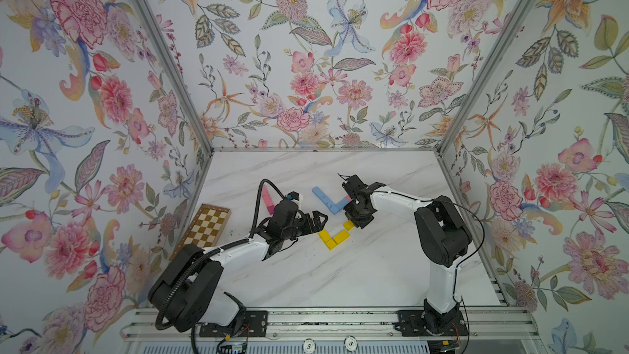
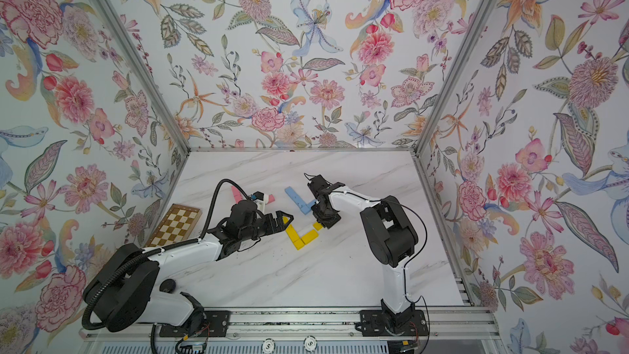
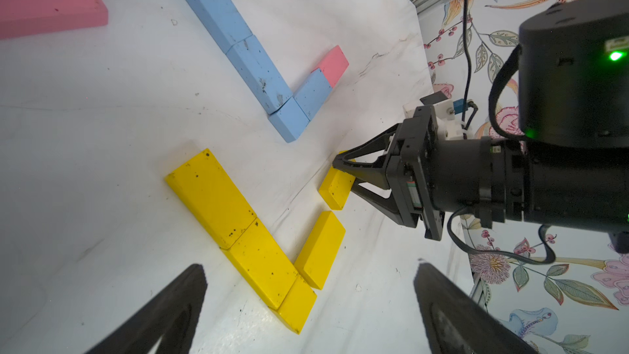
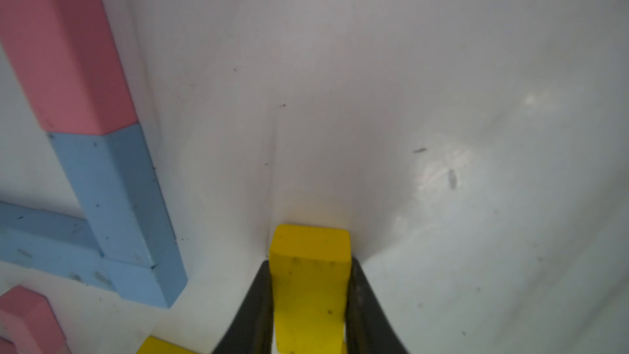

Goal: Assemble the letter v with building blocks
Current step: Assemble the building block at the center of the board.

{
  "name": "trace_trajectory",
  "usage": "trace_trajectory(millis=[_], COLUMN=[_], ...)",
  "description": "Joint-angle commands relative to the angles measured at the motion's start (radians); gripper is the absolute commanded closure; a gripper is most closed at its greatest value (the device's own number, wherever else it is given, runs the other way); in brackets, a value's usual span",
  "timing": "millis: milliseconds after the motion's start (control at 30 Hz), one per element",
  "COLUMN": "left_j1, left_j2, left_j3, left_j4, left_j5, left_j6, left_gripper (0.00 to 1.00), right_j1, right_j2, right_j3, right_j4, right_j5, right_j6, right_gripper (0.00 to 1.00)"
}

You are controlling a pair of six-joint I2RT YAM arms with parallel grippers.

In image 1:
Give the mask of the yellow angled block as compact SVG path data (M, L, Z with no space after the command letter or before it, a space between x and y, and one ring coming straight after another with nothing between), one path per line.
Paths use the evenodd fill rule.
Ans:
M349 237L350 237L349 232L346 230L343 230L334 236L334 242L336 244L341 244L345 242Z

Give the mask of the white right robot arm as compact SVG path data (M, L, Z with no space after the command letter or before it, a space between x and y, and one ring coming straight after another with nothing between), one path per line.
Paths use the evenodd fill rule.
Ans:
M357 175L344 175L342 188L351 199L344 206L345 216L355 227L364 229L378 212L415 223L421 250L431 265L419 325L428 335L447 333L463 319L457 279L472 242L457 205L446 196L424 201L380 182L367 185Z

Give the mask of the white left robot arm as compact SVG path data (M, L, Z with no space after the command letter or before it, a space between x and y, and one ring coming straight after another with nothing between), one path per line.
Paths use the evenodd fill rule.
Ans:
M306 213L297 201L283 199L244 239L219 247L183 246L149 290L148 300L157 309L156 329L184 333L204 324L236 334L247 308L231 293L219 291L221 278L270 259L287 241L295 244L302 236L318 234L328 220L326 214Z

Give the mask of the yellow rectangular block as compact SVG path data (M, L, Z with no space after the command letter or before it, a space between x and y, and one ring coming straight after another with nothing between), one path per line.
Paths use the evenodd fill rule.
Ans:
M327 243L333 239L326 229L322 229L321 231L319 231L318 236L322 239L324 243Z

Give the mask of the small yellow cube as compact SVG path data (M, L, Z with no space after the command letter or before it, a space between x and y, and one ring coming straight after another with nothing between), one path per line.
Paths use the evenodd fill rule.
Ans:
M333 250L335 249L335 247L337 247L337 243L333 239L330 239L329 241L325 242L325 245L329 250Z

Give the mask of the light blue long block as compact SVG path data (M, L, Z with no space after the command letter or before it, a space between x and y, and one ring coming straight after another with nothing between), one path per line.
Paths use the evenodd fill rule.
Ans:
M314 193L316 198L318 198L319 201L321 201L321 203L324 203L324 205L326 205L327 207L334 205L334 202L319 187L314 187L312 189L312 192Z

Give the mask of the small blue cube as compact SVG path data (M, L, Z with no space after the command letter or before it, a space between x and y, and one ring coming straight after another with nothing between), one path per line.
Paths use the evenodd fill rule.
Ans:
M329 210L332 212L333 215L336 215L340 211L340 209L339 209L339 207L337 206L336 203L330 203L328 205L328 207L329 207Z

